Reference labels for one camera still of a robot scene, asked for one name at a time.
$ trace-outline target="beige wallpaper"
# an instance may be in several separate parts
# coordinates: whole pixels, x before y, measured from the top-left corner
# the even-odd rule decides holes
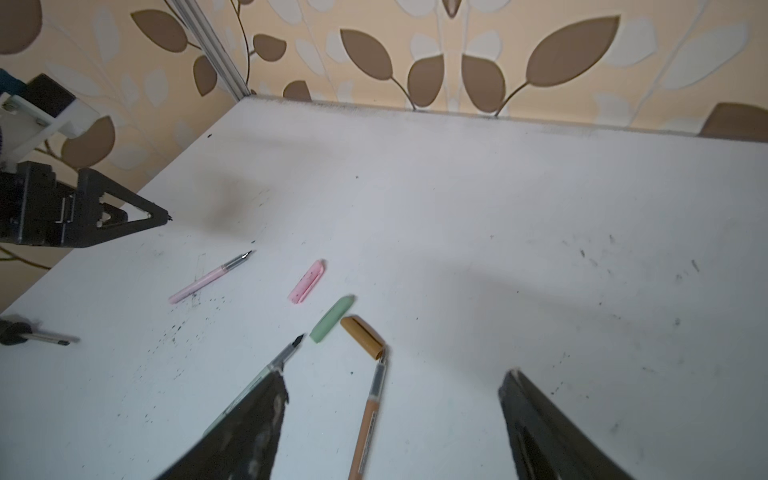
[[[163,0],[0,0],[0,68],[23,81],[45,73],[104,117],[27,156],[74,184],[93,167],[136,191],[234,105]],[[2,245],[0,311],[64,249]]]
[[[258,94],[768,141],[768,2],[199,3]]]

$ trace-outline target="orange pen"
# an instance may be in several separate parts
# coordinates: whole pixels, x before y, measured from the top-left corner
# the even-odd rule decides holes
[[[384,373],[386,372],[386,348],[376,364],[373,374],[371,392],[368,394],[366,410],[362,414],[360,433],[357,434],[355,455],[352,457],[352,468],[349,469],[349,480],[362,480],[362,472],[366,469],[366,460],[371,449],[373,438],[373,426],[376,424],[376,415],[379,413],[379,404],[384,387]]]

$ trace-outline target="wallpaper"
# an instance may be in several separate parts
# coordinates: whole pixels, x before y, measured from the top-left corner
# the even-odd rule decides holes
[[[234,105],[163,0],[0,0],[0,12],[0,68],[23,81],[45,73],[102,115],[26,157],[67,184],[93,167],[136,191]],[[0,311],[68,252],[2,249]]]
[[[768,2],[198,2],[257,94],[768,141]]]

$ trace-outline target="white table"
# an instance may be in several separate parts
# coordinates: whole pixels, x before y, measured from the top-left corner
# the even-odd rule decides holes
[[[768,145],[246,99],[141,194],[174,221],[6,312],[81,341],[0,348],[0,478],[153,478],[348,293],[391,345],[366,480],[514,478],[513,366],[637,478],[764,475]],[[346,478],[373,368],[302,345],[274,480]]]

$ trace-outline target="pen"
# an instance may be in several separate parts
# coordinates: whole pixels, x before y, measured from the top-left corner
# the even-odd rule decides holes
[[[384,386],[384,372],[386,372],[386,349],[384,349],[381,358],[379,358],[379,362],[376,364],[376,371],[373,373],[371,392],[368,394],[366,410],[362,413],[362,423],[360,424],[360,433],[357,435],[355,455],[352,456],[352,467],[349,469],[349,480],[362,480],[362,472],[366,468],[366,460],[368,460],[373,437],[373,426],[376,424],[376,415],[379,413],[382,387]]]
[[[197,292],[199,289],[203,288],[208,283],[213,282],[215,279],[224,275],[226,272],[229,272],[234,267],[248,260],[248,257],[252,252],[253,250],[248,250],[246,253],[243,253],[242,255],[234,257],[232,260],[226,262],[224,265],[220,266],[219,268],[215,269],[212,272],[209,272],[203,278],[199,279],[198,281],[192,283],[189,286],[184,287],[183,289],[181,289],[179,293],[175,293],[174,295],[171,295],[170,298],[168,299],[168,302],[178,303],[181,300],[187,298],[189,295],[192,295],[193,293]]]
[[[271,372],[282,372],[283,367],[285,366],[285,362],[296,352],[296,350],[299,348],[299,344],[304,339],[304,336],[306,334],[302,333],[294,341],[288,344],[286,348],[283,349],[282,352],[278,353],[274,360],[267,363],[267,365],[259,372],[258,375],[256,375],[256,378],[251,381],[251,383],[248,384],[245,389],[240,392],[240,394],[235,397],[235,400],[232,401],[232,403],[224,409],[224,411],[216,417],[213,423],[210,424],[210,426],[206,429],[205,433],[203,434],[203,437],[205,435],[208,435],[208,432],[214,429],[216,425],[218,425],[221,420],[227,416],[229,412],[234,410],[234,408],[237,406],[238,403],[240,403],[240,400],[244,399],[248,393],[250,393],[251,390],[256,388],[256,385],[261,382],[261,380],[269,375]]]

